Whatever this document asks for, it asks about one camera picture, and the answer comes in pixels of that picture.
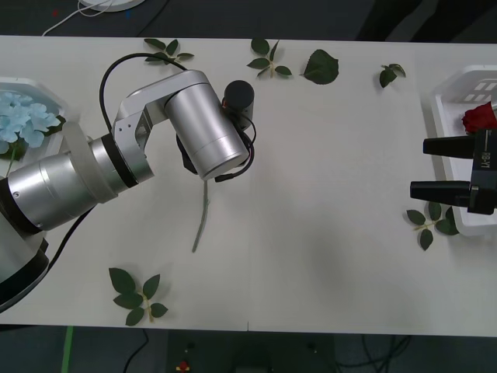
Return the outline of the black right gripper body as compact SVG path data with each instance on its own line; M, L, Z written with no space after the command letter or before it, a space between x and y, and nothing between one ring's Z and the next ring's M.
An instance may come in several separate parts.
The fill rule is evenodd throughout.
M480 130L474 139L467 210L474 214L493 214L496 209L496 129Z

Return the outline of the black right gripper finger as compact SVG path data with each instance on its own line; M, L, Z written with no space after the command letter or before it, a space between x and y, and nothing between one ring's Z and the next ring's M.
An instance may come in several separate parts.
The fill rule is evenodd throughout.
M423 153L457 159L473 159L474 136L427 138L423 141Z
M412 181L410 184L411 198L450 206L468 206L470 194L468 181Z

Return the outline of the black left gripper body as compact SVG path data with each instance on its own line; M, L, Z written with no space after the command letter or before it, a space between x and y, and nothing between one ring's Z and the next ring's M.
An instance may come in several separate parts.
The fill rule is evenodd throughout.
M181 152L183 167L185 169L187 169L189 172L191 172L193 175L197 175L198 172L196 171L196 168L195 168L194 164L192 163L190 157L188 156L186 149L184 148L178 135L176 135L176 144Z

